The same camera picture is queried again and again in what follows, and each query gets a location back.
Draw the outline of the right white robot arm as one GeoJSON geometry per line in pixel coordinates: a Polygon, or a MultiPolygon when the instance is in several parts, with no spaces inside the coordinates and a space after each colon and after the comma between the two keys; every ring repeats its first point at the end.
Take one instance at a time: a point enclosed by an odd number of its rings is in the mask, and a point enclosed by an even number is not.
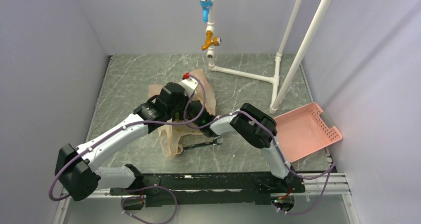
{"type": "Polygon", "coordinates": [[[192,121],[193,128],[200,130],[206,137],[218,137],[236,131],[251,146],[260,150],[274,176],[274,187],[287,191],[293,184],[289,175],[291,165],[282,154],[277,138],[275,120],[254,107],[244,103],[239,110],[216,116],[202,109],[200,101],[193,101],[183,111],[183,119],[192,121]]]}

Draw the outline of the orange banana-print plastic bag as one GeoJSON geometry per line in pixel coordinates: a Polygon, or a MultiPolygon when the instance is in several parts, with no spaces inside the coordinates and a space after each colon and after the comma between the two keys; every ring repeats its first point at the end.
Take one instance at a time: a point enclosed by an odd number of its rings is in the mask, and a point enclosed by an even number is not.
{"type": "MultiPolygon", "coordinates": [[[[197,87],[193,100],[203,102],[206,100],[205,108],[208,113],[214,115],[216,109],[216,98],[212,86],[206,78],[206,74],[202,69],[195,69],[190,72],[197,77],[204,86],[204,90],[197,87]]],[[[158,135],[160,140],[163,155],[167,158],[174,157],[184,150],[189,144],[184,142],[184,139],[189,136],[198,136],[203,138],[204,135],[199,130],[194,130],[186,125],[169,126],[164,125],[158,128],[158,135]]]]}

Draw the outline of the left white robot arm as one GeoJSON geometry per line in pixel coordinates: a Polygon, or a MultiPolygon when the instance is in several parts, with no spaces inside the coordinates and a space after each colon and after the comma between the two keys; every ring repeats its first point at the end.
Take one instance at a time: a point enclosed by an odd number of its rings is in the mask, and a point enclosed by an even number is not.
{"type": "Polygon", "coordinates": [[[55,181],[63,185],[74,201],[108,188],[138,193],[143,186],[143,175],[137,168],[131,164],[105,168],[101,164],[126,145],[167,125],[175,115],[181,115],[197,86],[198,83],[191,78],[179,83],[170,82],[158,95],[149,98],[125,120],[97,138],[77,147],[63,146],[58,154],[55,181]]]}

